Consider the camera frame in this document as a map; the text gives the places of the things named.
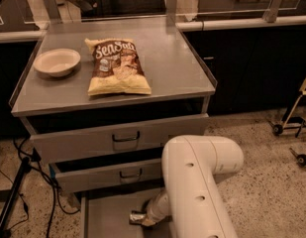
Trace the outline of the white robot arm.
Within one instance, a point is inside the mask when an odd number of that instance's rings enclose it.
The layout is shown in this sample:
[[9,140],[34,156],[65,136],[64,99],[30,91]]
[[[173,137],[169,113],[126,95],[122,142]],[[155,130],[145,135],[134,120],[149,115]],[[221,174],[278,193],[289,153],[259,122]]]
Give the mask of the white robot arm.
[[220,136],[177,136],[162,152],[165,190],[151,199],[143,224],[172,217],[174,238],[238,238],[214,180],[238,172],[241,147]]

